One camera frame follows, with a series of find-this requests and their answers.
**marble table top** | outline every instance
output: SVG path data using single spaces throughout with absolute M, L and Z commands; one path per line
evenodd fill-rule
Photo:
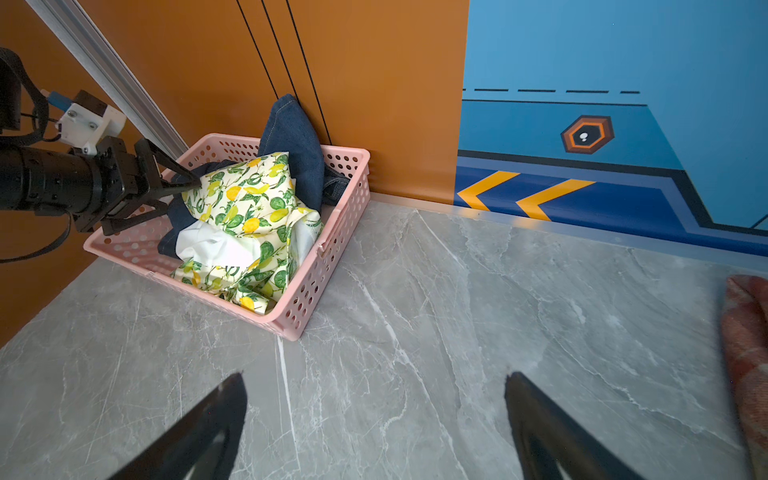
M 736 271 L 372 202 L 290 343 L 99 259 L 0 350 L 0 476 L 106 478 L 241 371 L 232 478 L 521 478 L 519 370 L 649 480 L 748 478 Z

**dark blue denim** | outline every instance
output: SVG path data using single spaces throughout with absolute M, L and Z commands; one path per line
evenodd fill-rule
M 235 162 L 233 161 L 225 160 L 223 162 L 211 162 L 209 164 L 202 164 L 198 168 L 194 168 L 192 173 L 200 178 L 205 174 L 209 174 L 210 172 L 219 170 L 220 168 L 228 167 L 234 163 Z M 178 174 L 174 175 L 174 177 L 170 179 L 172 184 L 179 184 L 182 181 L 184 181 L 184 179 L 181 177 L 181 175 Z M 179 257 L 176 255 L 176 240 L 179 237 L 179 232 L 189 227 L 192 223 L 195 223 L 197 219 L 192 217 L 192 214 L 190 214 L 190 211 L 187 209 L 187 205 L 184 204 L 184 200 L 181 200 L 181 194 L 174 195 L 174 199 L 171 200 L 168 204 L 167 215 L 168 220 L 170 220 L 170 224 L 173 225 L 173 228 L 171 228 L 170 231 L 165 234 L 165 237 L 160 239 L 160 242 L 157 244 L 157 252 L 161 255 L 178 259 Z
M 292 95 L 275 102 L 261 136 L 259 155 L 288 152 L 288 167 L 296 179 L 296 196 L 308 208 L 320 211 L 323 204 L 325 162 L 320 141 L 309 118 Z

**laundry basket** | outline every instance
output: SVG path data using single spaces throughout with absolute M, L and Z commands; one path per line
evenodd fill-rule
M 193 169 L 211 161 L 248 161 L 259 156 L 259 140 L 209 134 L 201 138 L 177 162 Z M 370 200 L 370 153 L 367 150 L 323 145 L 323 158 L 332 169 L 349 177 L 349 186 L 335 208 L 331 210 L 328 207 L 323 211 L 326 224 L 323 232 L 288 284 L 280 301 L 266 315 L 250 312 L 218 296 L 170 278 L 168 275 L 181 265 L 181 262 L 157 252 L 158 242 L 171 227 L 167 216 L 149 220 L 109 237 L 106 237 L 100 228 L 85 241 L 83 247 L 88 252 L 119 263 L 179 293 L 231 313 L 285 339 L 297 340 L 304 331 L 307 320 L 312 316 L 312 311 Z M 170 180 L 173 174 L 174 172 L 166 170 L 163 177 Z M 139 211 L 144 212 L 147 208 L 141 207 Z

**floral cloth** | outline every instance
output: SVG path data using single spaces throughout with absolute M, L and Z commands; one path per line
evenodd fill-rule
M 287 152 L 206 174 L 200 188 L 182 198 L 198 220 L 259 242 L 261 258 L 249 267 L 183 258 L 171 276 L 256 313 L 274 306 L 296 272 L 298 261 L 289 248 L 293 226 L 303 222 L 315 236 L 323 228 L 317 211 L 306 208 L 294 193 Z

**orange wall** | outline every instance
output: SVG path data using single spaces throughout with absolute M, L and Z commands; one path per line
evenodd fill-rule
M 111 103 L 96 82 L 72 57 L 42 20 L 24 0 L 4 0 L 0 15 L 0 45 L 15 51 L 35 86 L 74 97 L 86 90 L 103 101 Z M 22 112 L 30 113 L 32 103 L 22 93 Z M 50 115 L 58 118 L 63 112 L 51 107 Z M 31 131 L 28 118 L 22 118 L 24 130 Z M 53 124 L 47 137 L 56 135 Z M 133 149 L 141 138 L 133 125 L 126 123 L 121 137 Z M 66 151 L 68 145 L 58 142 L 40 142 L 35 147 Z M 0 211 L 0 257 L 24 255 L 50 243 L 64 230 L 63 217 L 36 217 L 31 212 Z M 93 260 L 94 256 L 82 249 L 84 233 L 73 232 L 64 245 L 54 252 L 32 260 L 0 264 L 0 346 L 5 345 L 40 309 L 48 305 Z
M 290 81 L 259 0 L 240 0 L 279 95 Z M 327 142 L 284 0 L 265 0 L 299 100 Z M 235 0 L 81 0 L 188 144 L 258 137 L 275 96 Z M 468 0 L 292 0 L 334 144 L 371 151 L 371 187 L 451 203 Z

